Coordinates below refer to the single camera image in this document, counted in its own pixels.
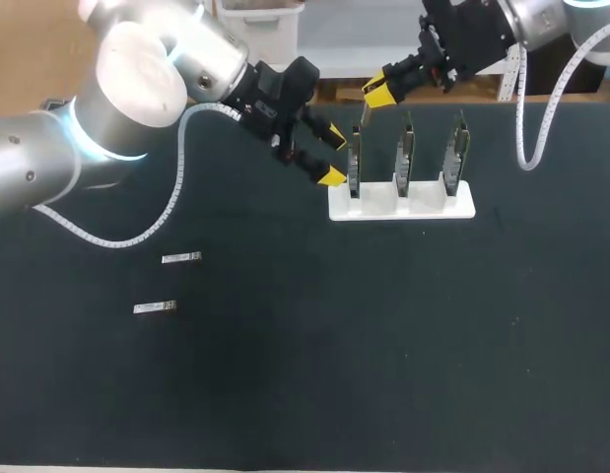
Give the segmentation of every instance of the white container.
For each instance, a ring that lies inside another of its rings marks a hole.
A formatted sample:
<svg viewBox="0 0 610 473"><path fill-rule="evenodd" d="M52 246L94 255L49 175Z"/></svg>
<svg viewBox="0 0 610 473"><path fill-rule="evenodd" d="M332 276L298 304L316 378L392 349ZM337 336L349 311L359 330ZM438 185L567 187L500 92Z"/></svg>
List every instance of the white container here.
<svg viewBox="0 0 610 473"><path fill-rule="evenodd" d="M305 5L271 10L227 10L217 0L219 21L247 43L249 62L288 66L298 56L298 22Z"/></svg>

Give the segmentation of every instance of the black mat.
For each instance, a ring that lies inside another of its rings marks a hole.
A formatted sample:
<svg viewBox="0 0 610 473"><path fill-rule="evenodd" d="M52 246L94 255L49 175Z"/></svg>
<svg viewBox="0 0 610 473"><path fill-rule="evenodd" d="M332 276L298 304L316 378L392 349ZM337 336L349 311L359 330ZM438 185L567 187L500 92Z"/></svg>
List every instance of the black mat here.
<svg viewBox="0 0 610 473"><path fill-rule="evenodd" d="M413 108L417 177L456 110ZM610 472L610 104L562 106L534 173L512 106L464 110L473 221L331 223L322 189L206 115L143 246L0 223L0 463ZM344 130L360 115L325 111ZM402 112L367 131L366 179L390 177ZM174 149L57 208L133 237ZM195 250L201 266L160 264ZM169 299L176 315L132 314Z"/></svg>

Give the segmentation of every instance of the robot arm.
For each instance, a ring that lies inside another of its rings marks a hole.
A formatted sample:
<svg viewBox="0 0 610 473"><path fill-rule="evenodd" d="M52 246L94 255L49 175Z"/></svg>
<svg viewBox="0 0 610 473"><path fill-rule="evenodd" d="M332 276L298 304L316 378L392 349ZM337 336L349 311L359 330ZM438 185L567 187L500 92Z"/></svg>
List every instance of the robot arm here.
<svg viewBox="0 0 610 473"><path fill-rule="evenodd" d="M445 92L504 59L521 44L538 49L565 33L576 46L610 24L610 0L423 0L417 55L388 64L364 86L366 104L378 108L400 103L426 84ZM610 36L587 59L610 65Z"/></svg>
<svg viewBox="0 0 610 473"><path fill-rule="evenodd" d="M0 217L54 202L75 188L115 185L175 125L187 97L220 101L283 163L338 185L344 175L299 151L299 123L331 147L345 139L313 116L318 70L303 58L279 74L247 63L247 46L195 0L81 0L100 39L97 63L67 103L0 118Z"/></svg>

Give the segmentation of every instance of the white cable chain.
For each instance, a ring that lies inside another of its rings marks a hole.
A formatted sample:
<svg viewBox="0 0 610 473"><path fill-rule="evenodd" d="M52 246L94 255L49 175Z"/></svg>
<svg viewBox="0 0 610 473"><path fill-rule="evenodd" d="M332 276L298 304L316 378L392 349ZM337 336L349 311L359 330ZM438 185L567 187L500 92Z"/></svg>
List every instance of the white cable chain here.
<svg viewBox="0 0 610 473"><path fill-rule="evenodd" d="M586 42L584 42L582 46L578 48L578 51L572 57L572 59L570 59L568 65L565 66L565 69L559 77L559 81L557 82L556 86L554 86L554 91L552 92L552 96L550 96L550 100L548 101L548 106L545 109L543 121L541 122L541 129L539 130L539 137L537 139L536 148L534 150L534 155L532 156L532 160L530 160L530 162L528 162L525 158L525 149L523 146L523 105L525 102L527 53L523 46L519 48L521 63L519 66L519 90L517 97L516 113L516 147L517 161L519 163L519 166L523 170L533 170L537 166L539 166L539 163L541 163L543 151L545 150L548 135L550 134L552 120L554 119L557 106L559 106L561 96L565 91L565 87L570 81L572 74L574 73L578 65L582 62L582 60L585 58L585 56L591 51L591 49L593 49L596 45L598 45L608 36L610 36L610 24L598 30Z"/></svg>
<svg viewBox="0 0 610 473"><path fill-rule="evenodd" d="M91 244L95 244L97 246L102 246L104 248L109 249L120 249L128 248L130 246L135 246L136 244L142 243L147 238L151 237L155 232L157 232L162 227L162 225L165 224L165 222L169 218L169 215L173 211L175 204L177 203L177 199L179 198L179 193L181 192L182 184L184 182L184 146L186 138L186 127L188 125L188 120L190 119L190 117L195 113L199 113L201 111L217 111L230 117L234 121L240 121L241 118L241 115L238 111L220 103L200 103L198 105L192 106L184 113L179 122L179 128L177 130L177 175L175 177L175 186L173 187L169 203L167 204L165 211L158 218L158 220L140 235L125 241L110 241L89 234L85 230L77 227L65 217L58 214L54 210L46 207L45 205L38 205L34 208L46 217L54 220L64 229L73 233L77 237L82 238L85 241Z"/></svg>

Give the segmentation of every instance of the white stand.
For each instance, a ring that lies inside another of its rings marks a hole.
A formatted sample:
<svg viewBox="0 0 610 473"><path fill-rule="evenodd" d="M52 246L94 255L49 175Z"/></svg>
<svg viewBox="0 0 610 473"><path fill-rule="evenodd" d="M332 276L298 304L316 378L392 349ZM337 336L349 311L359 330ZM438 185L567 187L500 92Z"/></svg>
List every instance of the white stand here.
<svg viewBox="0 0 610 473"><path fill-rule="evenodd" d="M455 197L439 180L410 181L409 198L398 197L391 182L362 182L359 199L351 199L348 184L328 189L328 211L333 221L472 219L475 205L468 182L460 181Z"/></svg>

